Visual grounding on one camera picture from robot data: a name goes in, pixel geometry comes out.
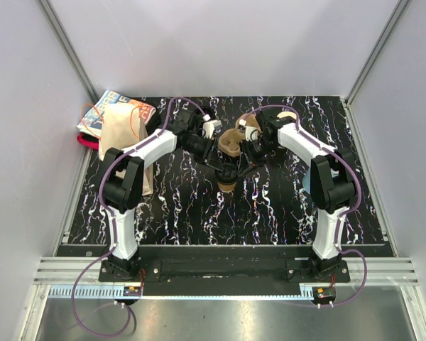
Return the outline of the black coffee cup lid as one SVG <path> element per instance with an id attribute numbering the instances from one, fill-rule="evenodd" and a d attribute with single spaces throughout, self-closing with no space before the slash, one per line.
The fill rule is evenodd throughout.
<path id="1" fill-rule="evenodd" d="M 238 168 L 233 163 L 224 163 L 220 170 L 215 170 L 215 177 L 222 185 L 232 185 L 237 182 Z"/>

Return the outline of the paper takeout bag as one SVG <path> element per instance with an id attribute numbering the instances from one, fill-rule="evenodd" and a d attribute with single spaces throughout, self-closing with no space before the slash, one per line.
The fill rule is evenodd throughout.
<path id="1" fill-rule="evenodd" d="M 103 115 L 99 160 L 104 160 L 110 148 L 128 148 L 145 139 L 146 124 L 155 113 L 155 107 L 136 100 L 108 104 Z"/>

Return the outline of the red cloth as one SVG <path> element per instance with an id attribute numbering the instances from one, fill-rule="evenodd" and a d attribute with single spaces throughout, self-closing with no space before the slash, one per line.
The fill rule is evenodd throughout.
<path id="1" fill-rule="evenodd" d="M 77 142 L 89 149 L 99 150 L 99 139 L 89 134 L 79 133 L 77 135 Z"/>

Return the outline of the single paper coffee cup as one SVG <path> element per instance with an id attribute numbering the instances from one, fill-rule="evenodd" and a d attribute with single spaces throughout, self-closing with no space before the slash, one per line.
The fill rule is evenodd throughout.
<path id="1" fill-rule="evenodd" d="M 234 188 L 236 187 L 236 182 L 232 182 L 232 183 L 225 183 L 225 182 L 219 181 L 219 182 L 218 182 L 218 186 L 219 186 L 219 189 L 220 189 L 222 192 L 230 193 L 230 192 L 232 192 L 232 191 L 234 190 Z"/>

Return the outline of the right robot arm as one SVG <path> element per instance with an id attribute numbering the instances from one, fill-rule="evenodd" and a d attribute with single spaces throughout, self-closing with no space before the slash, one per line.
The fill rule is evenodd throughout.
<path id="1" fill-rule="evenodd" d="M 334 272 L 331 261 L 345 253 L 340 242 L 345 217 L 356 211 L 362 200 L 361 184 L 351 167 L 354 156 L 308 133 L 302 128 L 298 113 L 290 107 L 275 116 L 269 115 L 267 110 L 276 107 L 260 107 L 237 120 L 241 154 L 260 160 L 281 147 L 308 166 L 305 189 L 317 208 L 314 260 L 308 264 L 308 273 L 315 281 L 325 281 Z"/>

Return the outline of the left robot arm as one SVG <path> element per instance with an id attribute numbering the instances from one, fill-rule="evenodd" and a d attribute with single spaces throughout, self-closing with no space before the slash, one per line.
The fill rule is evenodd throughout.
<path id="1" fill-rule="evenodd" d="M 111 148 L 106 152 L 102 163 L 104 175 L 98 189 L 111 232 L 106 255 L 116 261 L 114 273 L 123 281 L 134 280 L 139 272 L 138 262 L 132 259 L 138 250 L 133 220 L 143 195 L 145 170 L 163 156 L 182 149 L 196 162 L 222 171 L 221 163 L 212 159 L 221 128 L 220 120 L 199 108 L 179 114 L 170 123 L 165 122 L 131 147 Z"/>

